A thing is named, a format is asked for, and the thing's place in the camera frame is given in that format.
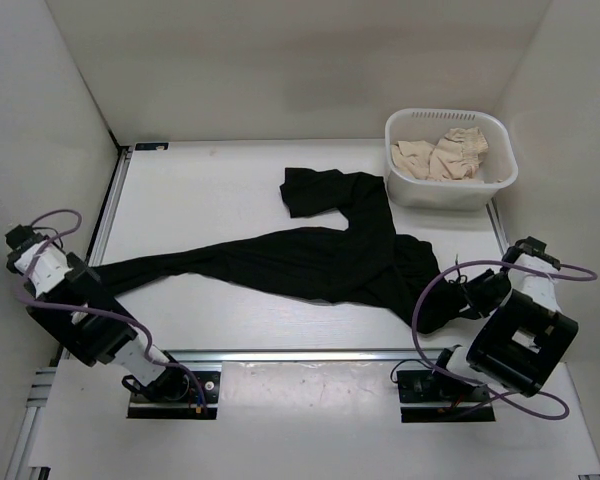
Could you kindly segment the black trousers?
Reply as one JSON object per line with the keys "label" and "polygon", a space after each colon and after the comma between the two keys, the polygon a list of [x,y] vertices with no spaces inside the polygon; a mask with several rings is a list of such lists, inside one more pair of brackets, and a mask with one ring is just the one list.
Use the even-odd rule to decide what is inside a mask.
{"label": "black trousers", "polygon": [[265,293],[329,304],[387,309],[431,334],[467,304],[461,287],[442,280],[430,243],[397,234],[382,178],[367,173],[288,168],[280,187],[293,218],[338,210],[345,230],[301,227],[189,251],[101,265],[101,283],[120,295],[156,280],[199,274]]}

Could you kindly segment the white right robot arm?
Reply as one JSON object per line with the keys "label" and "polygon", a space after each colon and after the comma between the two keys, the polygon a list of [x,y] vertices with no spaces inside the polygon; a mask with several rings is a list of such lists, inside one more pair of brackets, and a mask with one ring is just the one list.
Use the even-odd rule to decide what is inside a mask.
{"label": "white right robot arm", "polygon": [[502,261],[538,270],[539,275],[512,269],[487,269],[468,281],[456,281],[468,303],[462,316],[486,320],[469,347],[454,346],[438,357],[440,368],[429,375],[429,387],[440,399],[450,400],[466,384],[491,381],[525,397],[539,393],[578,333],[576,321],[557,304],[553,280],[558,259],[534,237],[509,247]]}

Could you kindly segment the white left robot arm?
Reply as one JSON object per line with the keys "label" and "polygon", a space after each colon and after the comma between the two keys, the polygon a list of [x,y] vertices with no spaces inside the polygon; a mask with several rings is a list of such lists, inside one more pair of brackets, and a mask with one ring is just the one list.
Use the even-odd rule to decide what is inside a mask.
{"label": "white left robot arm", "polygon": [[149,402],[183,401],[191,375],[150,344],[131,314],[102,285],[95,271],[32,226],[5,234],[7,269],[22,276],[27,313],[76,359],[126,369],[122,384]]}

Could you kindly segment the blue label sticker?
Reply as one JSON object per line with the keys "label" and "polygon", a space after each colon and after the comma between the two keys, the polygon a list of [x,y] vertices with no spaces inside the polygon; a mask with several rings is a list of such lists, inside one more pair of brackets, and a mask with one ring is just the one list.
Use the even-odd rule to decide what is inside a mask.
{"label": "blue label sticker", "polygon": [[164,151],[168,148],[168,142],[139,142],[134,146],[135,151]]}

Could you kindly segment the beige cloth in basket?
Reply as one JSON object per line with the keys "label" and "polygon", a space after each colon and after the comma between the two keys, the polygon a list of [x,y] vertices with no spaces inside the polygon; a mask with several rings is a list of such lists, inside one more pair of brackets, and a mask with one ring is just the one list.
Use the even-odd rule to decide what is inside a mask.
{"label": "beige cloth in basket", "polygon": [[489,151],[478,127],[452,128],[436,144],[424,140],[390,145],[393,165],[415,180],[481,183],[478,171]]}

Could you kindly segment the white plastic basket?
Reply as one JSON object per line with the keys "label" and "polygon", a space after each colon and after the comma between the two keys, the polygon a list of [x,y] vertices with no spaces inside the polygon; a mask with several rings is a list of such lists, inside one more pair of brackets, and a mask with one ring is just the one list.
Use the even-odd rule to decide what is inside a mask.
{"label": "white plastic basket", "polygon": [[518,177],[508,131],[481,112],[399,110],[385,149],[388,195],[401,206],[479,210]]}

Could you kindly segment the white front cover board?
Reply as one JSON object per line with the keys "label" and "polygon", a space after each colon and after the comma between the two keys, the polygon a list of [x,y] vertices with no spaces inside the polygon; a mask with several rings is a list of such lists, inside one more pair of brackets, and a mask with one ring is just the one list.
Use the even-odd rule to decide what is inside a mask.
{"label": "white front cover board", "polygon": [[390,365],[228,363],[208,421],[141,420],[117,367],[59,365],[29,463],[53,479],[577,479],[600,475],[571,380],[543,421],[406,424]]}

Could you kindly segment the aluminium table edge rail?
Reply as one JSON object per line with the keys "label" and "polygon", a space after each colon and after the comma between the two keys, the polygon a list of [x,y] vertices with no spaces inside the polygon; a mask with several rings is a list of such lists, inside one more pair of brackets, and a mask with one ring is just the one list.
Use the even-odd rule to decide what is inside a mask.
{"label": "aluminium table edge rail", "polygon": [[415,349],[277,349],[277,350],[171,350],[181,363],[221,362],[362,362],[421,360]]}

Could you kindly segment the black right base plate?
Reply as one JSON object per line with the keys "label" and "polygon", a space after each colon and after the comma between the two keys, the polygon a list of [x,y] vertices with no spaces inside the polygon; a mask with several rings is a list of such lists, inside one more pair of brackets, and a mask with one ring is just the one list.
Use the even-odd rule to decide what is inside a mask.
{"label": "black right base plate", "polygon": [[490,394],[429,370],[394,374],[403,424],[495,422]]}

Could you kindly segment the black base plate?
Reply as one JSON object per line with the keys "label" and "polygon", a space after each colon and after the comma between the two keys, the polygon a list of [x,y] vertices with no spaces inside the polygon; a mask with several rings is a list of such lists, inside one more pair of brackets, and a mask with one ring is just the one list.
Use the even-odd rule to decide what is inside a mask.
{"label": "black base plate", "polygon": [[495,422],[490,394],[429,370],[394,374],[403,424]]}
{"label": "black base plate", "polygon": [[127,417],[143,420],[215,420],[221,387],[221,372],[216,370],[194,371],[203,389],[200,394],[196,385],[185,374],[180,381],[168,379],[162,395],[156,383],[143,387],[132,375],[122,378],[121,384],[130,392]]}

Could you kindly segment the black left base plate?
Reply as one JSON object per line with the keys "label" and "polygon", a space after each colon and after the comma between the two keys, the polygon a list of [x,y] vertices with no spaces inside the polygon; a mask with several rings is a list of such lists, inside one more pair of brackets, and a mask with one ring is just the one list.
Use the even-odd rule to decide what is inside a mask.
{"label": "black left base plate", "polygon": [[132,375],[122,378],[121,384],[130,392],[127,417],[143,420],[215,420],[221,387],[221,372],[216,370],[194,371],[203,389],[200,394],[196,385],[185,374],[180,381],[168,379],[162,395],[156,383],[143,387]]}

